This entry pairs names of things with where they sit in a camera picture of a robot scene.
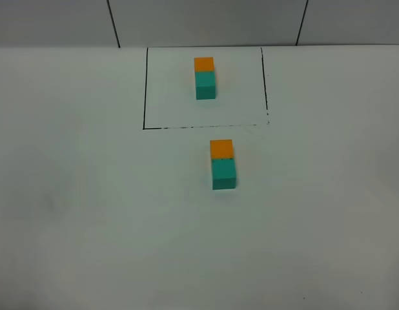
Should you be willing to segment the teal template block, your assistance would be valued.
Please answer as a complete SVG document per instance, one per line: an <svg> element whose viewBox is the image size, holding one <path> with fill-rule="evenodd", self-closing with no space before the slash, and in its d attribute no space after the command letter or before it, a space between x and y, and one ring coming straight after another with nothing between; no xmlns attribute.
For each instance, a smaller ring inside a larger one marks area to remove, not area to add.
<svg viewBox="0 0 399 310"><path fill-rule="evenodd" d="M216 98L216 75L214 71L195 72L196 99Z"/></svg>

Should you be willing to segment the orange template block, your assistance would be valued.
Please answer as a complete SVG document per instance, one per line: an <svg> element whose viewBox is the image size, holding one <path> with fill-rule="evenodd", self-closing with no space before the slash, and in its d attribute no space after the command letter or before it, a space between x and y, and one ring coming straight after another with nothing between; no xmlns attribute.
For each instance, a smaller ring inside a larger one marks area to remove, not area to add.
<svg viewBox="0 0 399 310"><path fill-rule="evenodd" d="M214 58L213 57L195 57L194 58L195 72L213 72Z"/></svg>

